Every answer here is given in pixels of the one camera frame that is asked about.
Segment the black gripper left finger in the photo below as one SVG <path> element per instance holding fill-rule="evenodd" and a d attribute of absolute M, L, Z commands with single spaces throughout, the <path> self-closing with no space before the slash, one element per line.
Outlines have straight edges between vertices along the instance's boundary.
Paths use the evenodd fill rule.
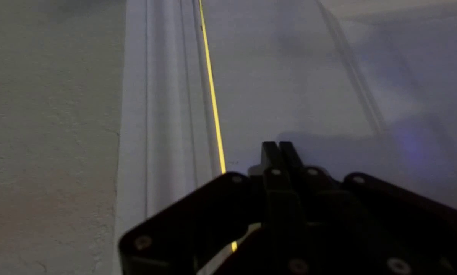
<path fill-rule="evenodd" d="M 121 275 L 197 275 L 234 242 L 214 275 L 289 275 L 286 147 L 264 142 L 258 173 L 228 171 L 127 231 Z"/>

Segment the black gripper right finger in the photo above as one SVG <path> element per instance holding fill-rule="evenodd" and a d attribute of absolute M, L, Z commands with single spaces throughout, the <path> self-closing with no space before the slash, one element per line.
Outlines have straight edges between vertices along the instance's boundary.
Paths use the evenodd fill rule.
<path fill-rule="evenodd" d="M 278 248 L 309 275 L 457 275 L 457 210 L 278 145 Z"/>

